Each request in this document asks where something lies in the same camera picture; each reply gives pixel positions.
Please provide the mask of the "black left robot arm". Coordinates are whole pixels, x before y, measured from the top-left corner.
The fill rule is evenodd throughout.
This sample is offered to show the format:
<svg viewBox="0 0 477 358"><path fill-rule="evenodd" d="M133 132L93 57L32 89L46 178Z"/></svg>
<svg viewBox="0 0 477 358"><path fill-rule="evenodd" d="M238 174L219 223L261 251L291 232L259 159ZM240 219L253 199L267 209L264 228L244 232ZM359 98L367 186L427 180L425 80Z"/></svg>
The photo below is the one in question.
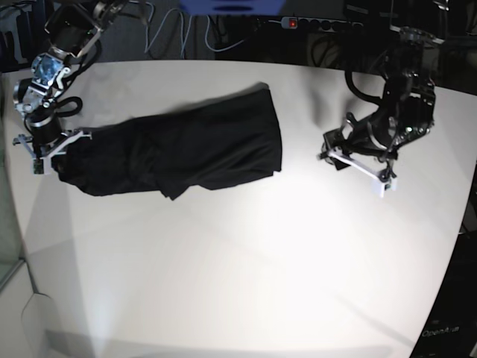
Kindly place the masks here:
<svg viewBox="0 0 477 358"><path fill-rule="evenodd" d="M442 36L419 28L392 29L399 37L384 52L381 96L369 95L355 85L351 61L344 67L347 88L376 105L376 110L362 119L347 113L340 127L323 135L318 155L337 170L353 167L383 185L397 179L394 164L399 150L426 136L435 124L435 82L424 52L444 42Z"/></svg>

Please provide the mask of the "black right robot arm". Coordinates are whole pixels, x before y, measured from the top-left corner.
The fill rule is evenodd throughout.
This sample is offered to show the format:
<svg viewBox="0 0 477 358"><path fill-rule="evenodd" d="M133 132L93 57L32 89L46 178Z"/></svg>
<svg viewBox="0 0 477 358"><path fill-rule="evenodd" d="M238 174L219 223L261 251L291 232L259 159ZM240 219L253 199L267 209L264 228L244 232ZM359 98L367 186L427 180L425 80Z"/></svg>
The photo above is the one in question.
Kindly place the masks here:
<svg viewBox="0 0 477 358"><path fill-rule="evenodd" d="M74 116L82 109L78 97L63 99L76 78L94 61L84 61L91 48L94 58L100 55L101 35L123 11L126 1L85 1L62 4L45 24L48 49L36 56L32 77L21 80L13 91L13 103L28 135L13 140L29 152L35 171L46 173L51 160L66 153L67 147L92 134L82 129L66 130L62 118Z"/></svg>

